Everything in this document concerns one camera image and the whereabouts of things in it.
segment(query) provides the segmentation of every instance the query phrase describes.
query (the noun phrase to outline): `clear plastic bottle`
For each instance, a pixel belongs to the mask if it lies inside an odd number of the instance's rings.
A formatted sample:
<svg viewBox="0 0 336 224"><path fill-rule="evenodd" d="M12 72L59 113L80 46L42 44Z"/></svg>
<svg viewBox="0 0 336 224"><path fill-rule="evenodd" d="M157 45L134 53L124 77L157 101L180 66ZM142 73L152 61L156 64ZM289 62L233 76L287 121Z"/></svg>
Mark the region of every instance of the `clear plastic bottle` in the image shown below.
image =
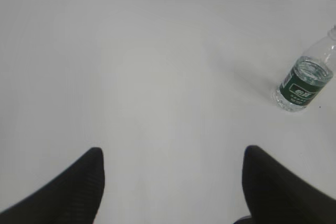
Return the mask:
<svg viewBox="0 0 336 224"><path fill-rule="evenodd" d="M312 45L296 61L295 65L278 86L276 101L284 110L303 110L336 71L336 25L328 35Z"/></svg>

